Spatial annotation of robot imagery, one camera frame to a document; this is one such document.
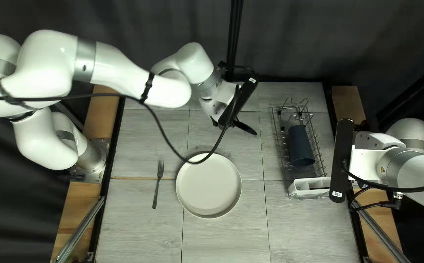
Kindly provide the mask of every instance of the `tile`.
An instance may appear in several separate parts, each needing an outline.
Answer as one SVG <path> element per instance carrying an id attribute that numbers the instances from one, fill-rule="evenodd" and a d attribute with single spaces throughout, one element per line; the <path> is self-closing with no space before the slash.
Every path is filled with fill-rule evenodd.
<path id="1" fill-rule="evenodd" d="M 256 90 L 251 94 L 246 104 L 244 104 L 241 111 L 259 111 L 259 101 L 258 101 L 258 95 L 257 95 L 258 88 L 259 88 L 259 85 L 257 86 Z M 202 111 L 201 104 L 199 103 L 199 94 L 195 90 L 192 91 L 190 102 L 191 102 L 191 111 Z"/>
<path id="2" fill-rule="evenodd" d="M 243 181 L 237 205 L 220 218 L 184 213 L 182 263 L 269 263 L 263 181 Z"/>
<path id="3" fill-rule="evenodd" d="M 110 180 L 96 261 L 180 263 L 183 207 L 174 180 Z"/>
<path id="4" fill-rule="evenodd" d="M 157 110 L 155 113 L 170 142 L 186 156 L 189 111 Z M 165 162 L 163 176 L 176 177 L 182 162 L 163 140 L 150 112 L 124 110 L 111 175 L 156 178 L 158 159 Z"/>
<path id="5" fill-rule="evenodd" d="M 271 112 L 260 112 L 261 143 L 262 143 L 262 166 L 265 180 L 288 180 L 291 172 L 283 174 L 281 156 L 277 144 L 274 122 Z M 334 140 L 327 113 L 313 113 L 311 119 L 317 135 L 317 141 L 324 160 L 326 173 L 330 175 L 332 169 L 332 158 Z"/>
<path id="6" fill-rule="evenodd" d="M 347 204 L 289 200 L 281 181 L 264 181 L 272 263 L 359 262 Z"/>
<path id="7" fill-rule="evenodd" d="M 327 112 L 326 98 L 320 82 L 260 82 L 257 93 L 259 111 L 270 111 L 274 106 L 281 106 L 287 98 L 294 99 L 294 102 L 309 98 L 310 112 Z"/>
<path id="8" fill-rule="evenodd" d="M 190 105 L 191 100 L 186 103 L 185 105 L 179 107 L 179 108 L 175 108 L 175 109 L 168 109 L 168 108 L 163 108 L 163 107 L 158 107 L 158 106 L 150 106 L 152 108 L 152 110 L 175 110 L 175 111 L 189 111 L 189 105 Z M 124 109 L 125 110 L 146 110 L 146 108 L 142 105 L 140 105 L 138 102 L 133 101 L 131 99 L 126 99 L 126 103 L 124 104 Z"/>
<path id="9" fill-rule="evenodd" d="M 263 180 L 262 150 L 258 112 L 240 112 L 238 118 L 258 134 L 251 135 L 238 128 L 228 128 L 215 151 L 230 159 L 238 168 L 242 179 Z M 209 152 L 221 130 L 203 111 L 191 111 L 189 119 L 188 157 Z"/>

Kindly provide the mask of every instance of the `sticker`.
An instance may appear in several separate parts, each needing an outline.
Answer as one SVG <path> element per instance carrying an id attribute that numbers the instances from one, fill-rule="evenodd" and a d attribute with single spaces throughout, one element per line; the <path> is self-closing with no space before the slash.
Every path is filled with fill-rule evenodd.
<path id="1" fill-rule="evenodd" d="M 340 192 L 332 191 L 332 195 L 335 197 L 342 197 L 343 194 Z"/>

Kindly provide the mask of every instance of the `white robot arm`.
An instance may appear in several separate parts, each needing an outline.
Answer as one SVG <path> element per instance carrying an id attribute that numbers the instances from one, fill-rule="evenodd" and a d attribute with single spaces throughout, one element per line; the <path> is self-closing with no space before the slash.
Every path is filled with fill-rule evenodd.
<path id="1" fill-rule="evenodd" d="M 221 81 L 198 43 L 187 44 L 157 63 L 152 73 L 157 75 L 138 67 L 113 46 L 69 34 L 39 30 L 22 47 L 0 35 L 2 97 L 65 96 L 72 80 L 78 80 L 145 99 L 149 105 L 177 108 L 189 101 L 193 86 L 201 101 L 219 102 L 201 102 L 215 121 L 233 99 L 235 84 Z M 65 115 L 49 111 L 47 107 L 55 103 L 0 101 L 0 117 L 12 122 L 17 146 L 28 159 L 50 169 L 67 169 L 77 163 L 95 172 L 105 158 Z"/>
<path id="2" fill-rule="evenodd" d="M 349 171 L 363 180 L 390 187 L 423 187 L 424 150 L 418 150 L 421 144 L 415 140 L 419 139 L 360 131 L 352 147 Z M 424 191 L 404 194 L 424 206 Z"/>

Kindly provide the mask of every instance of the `dish rack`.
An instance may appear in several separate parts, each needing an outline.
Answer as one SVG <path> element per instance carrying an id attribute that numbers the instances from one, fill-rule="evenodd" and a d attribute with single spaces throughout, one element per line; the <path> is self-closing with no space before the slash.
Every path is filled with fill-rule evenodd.
<path id="1" fill-rule="evenodd" d="M 307 200 L 328 197 L 330 177 L 326 177 L 326 167 L 320 151 L 318 136 L 312 124 L 313 114 L 308 110 L 309 99 L 294 102 L 292 98 L 285 99 L 280 107 L 272 108 L 273 125 L 277 140 L 279 159 L 282 166 L 284 180 L 291 185 L 289 189 L 290 199 Z M 287 148 L 287 130 L 294 125 L 303 125 L 306 128 L 309 143 L 314 155 L 314 164 L 306 167 L 291 165 Z"/>

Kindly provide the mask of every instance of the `wire dish rack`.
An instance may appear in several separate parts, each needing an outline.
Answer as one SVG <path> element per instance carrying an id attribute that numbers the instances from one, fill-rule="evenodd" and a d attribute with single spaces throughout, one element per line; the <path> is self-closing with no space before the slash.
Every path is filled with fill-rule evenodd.
<path id="1" fill-rule="evenodd" d="M 285 99 L 285 102 L 280 107 L 272 108 L 273 124 L 275 129 L 275 136 L 278 144 L 279 159 L 282 164 L 282 172 L 286 184 L 291 184 L 295 179 L 300 178 L 315 178 L 326 177 L 326 167 L 320 151 L 317 133 L 312 124 L 313 114 L 308 110 L 308 98 L 300 102 L 293 102 L 292 98 Z M 314 164 L 306 167 L 298 167 L 290 164 L 290 157 L 288 154 L 287 137 L 288 128 L 294 125 L 303 125 L 306 128 L 309 143 L 314 154 Z M 322 198 L 328 196 L 327 193 L 317 194 L 314 198 Z M 290 195 L 290 199 L 302 199 L 295 194 Z"/>

